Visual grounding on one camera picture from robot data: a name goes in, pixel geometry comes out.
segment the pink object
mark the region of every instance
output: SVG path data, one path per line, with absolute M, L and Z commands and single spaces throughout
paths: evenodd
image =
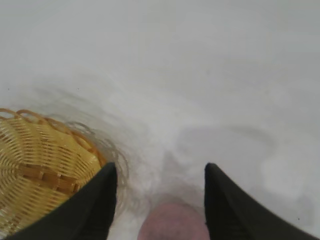
M 137 240 L 210 240 L 205 220 L 184 204 L 156 207 L 144 221 Z

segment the yellow wicker basket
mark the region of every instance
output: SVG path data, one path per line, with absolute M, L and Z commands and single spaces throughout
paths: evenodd
M 28 110 L 0 108 L 0 115 L 0 237 L 5 237 L 61 205 L 107 161 L 61 122 Z

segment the snow-covered ground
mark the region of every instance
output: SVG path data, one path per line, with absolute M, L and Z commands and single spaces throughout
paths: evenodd
M 0 105 L 80 121 L 125 152 L 110 240 L 165 201 L 203 212 L 217 163 L 320 237 L 318 0 L 2 0 Z

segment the wicker basket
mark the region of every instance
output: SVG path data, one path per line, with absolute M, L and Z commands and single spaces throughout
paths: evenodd
M 5 237 L 61 205 L 107 161 L 61 122 L 28 110 L 0 108 L 0 115 L 0 236 Z

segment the woven basket weave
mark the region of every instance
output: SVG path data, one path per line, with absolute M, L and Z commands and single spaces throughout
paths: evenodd
M 1 238 L 61 205 L 107 161 L 61 122 L 28 110 L 0 108 L 0 115 Z

